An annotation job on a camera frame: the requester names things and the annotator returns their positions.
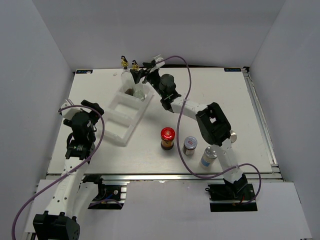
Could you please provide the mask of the glass bottle dark sauce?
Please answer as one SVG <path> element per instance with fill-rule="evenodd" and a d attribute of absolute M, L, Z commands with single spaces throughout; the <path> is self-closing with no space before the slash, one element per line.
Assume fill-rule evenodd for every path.
<path fill-rule="evenodd" d="M 128 69 L 129 63 L 124 55 L 121 56 L 121 66 L 122 66 L 122 74 L 121 74 L 121 82 L 123 92 L 127 95 L 134 95 L 134 82 L 132 79 L 132 74 Z"/>

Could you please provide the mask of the clear glass oil bottle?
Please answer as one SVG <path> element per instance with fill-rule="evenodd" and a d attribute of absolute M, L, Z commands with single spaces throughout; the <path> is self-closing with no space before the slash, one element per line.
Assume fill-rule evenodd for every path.
<path fill-rule="evenodd" d="M 139 71 L 139 65 L 136 60 L 132 61 L 132 70 Z M 133 96 L 140 99 L 142 102 L 146 99 L 144 93 L 144 85 L 140 82 L 135 85 Z"/>

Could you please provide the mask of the red lid sauce jar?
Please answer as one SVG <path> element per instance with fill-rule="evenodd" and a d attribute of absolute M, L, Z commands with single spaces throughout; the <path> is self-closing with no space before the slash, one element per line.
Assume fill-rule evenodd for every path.
<path fill-rule="evenodd" d="M 171 127 L 164 127 L 160 132 L 161 142 L 160 145 L 163 150 L 171 150 L 174 147 L 174 140 L 176 132 Z"/>

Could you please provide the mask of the grey lid spice jar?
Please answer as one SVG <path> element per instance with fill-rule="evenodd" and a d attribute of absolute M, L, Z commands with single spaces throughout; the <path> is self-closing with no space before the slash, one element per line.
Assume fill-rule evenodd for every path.
<path fill-rule="evenodd" d="M 198 145 L 198 141 L 194 136 L 186 137 L 183 142 L 183 148 L 182 148 L 183 153 L 186 156 L 193 155 L 197 148 L 197 145 Z"/>

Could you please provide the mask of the blue label sago jar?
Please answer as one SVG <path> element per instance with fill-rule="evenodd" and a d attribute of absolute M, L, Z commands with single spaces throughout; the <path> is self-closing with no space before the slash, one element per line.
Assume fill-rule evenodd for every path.
<path fill-rule="evenodd" d="M 202 154 L 202 157 L 199 161 L 199 165 L 202 168 L 207 169 L 212 165 L 212 163 L 216 160 L 217 157 L 218 155 L 214 148 L 212 146 L 208 146 L 205 148 Z"/>

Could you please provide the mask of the steel lid white grain jar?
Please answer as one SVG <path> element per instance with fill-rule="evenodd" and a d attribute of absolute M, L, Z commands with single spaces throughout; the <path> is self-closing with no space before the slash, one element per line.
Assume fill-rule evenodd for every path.
<path fill-rule="evenodd" d="M 230 130 L 230 141 L 231 141 L 232 144 L 237 141 L 237 138 L 238 137 L 237 137 L 236 132 L 233 131 L 233 130 Z"/>

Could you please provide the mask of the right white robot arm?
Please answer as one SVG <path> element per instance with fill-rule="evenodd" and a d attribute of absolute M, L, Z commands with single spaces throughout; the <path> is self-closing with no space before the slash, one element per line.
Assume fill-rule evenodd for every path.
<path fill-rule="evenodd" d="M 160 102 L 165 110 L 196 120 L 202 138 L 217 154 L 226 195 L 233 200 L 242 196 L 248 181 L 232 150 L 232 128 L 221 107 L 216 102 L 205 105 L 183 98 L 176 91 L 171 74 L 160 76 L 158 70 L 147 69 L 131 69 L 130 72 L 136 84 L 144 78 L 142 82 L 149 83 L 154 88 L 161 97 Z"/>

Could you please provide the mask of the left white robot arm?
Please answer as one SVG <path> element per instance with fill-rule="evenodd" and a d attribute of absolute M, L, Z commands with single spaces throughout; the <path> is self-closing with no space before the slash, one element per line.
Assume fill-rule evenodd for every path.
<path fill-rule="evenodd" d="M 90 160 L 101 144 L 96 140 L 96 124 L 102 121 L 104 110 L 98 103 L 83 100 L 73 105 L 67 100 L 59 109 L 63 124 L 71 128 L 67 138 L 61 177 L 43 188 L 56 185 L 56 191 L 42 214 L 32 221 L 39 240 L 77 240 L 80 236 L 80 215 L 94 198 L 105 196 L 106 187 L 99 182 L 83 182 Z"/>

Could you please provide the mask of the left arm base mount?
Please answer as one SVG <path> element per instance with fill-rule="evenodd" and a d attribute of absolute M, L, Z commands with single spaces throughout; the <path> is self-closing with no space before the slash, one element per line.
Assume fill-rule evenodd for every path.
<path fill-rule="evenodd" d="M 92 200 L 90 210 L 121 210 L 125 197 L 122 196 L 124 186 L 120 184 L 106 183 L 101 175 L 91 174 L 82 179 L 82 183 L 93 183 L 97 189 L 97 195 Z"/>

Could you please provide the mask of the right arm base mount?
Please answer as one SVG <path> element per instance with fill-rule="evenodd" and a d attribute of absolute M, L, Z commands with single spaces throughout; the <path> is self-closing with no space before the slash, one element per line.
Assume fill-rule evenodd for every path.
<path fill-rule="evenodd" d="M 210 211 L 222 212 L 257 212 L 255 200 L 248 203 L 254 196 L 252 184 L 248 184 L 238 195 L 234 195 L 224 184 L 209 184 L 205 191 L 208 193 Z"/>

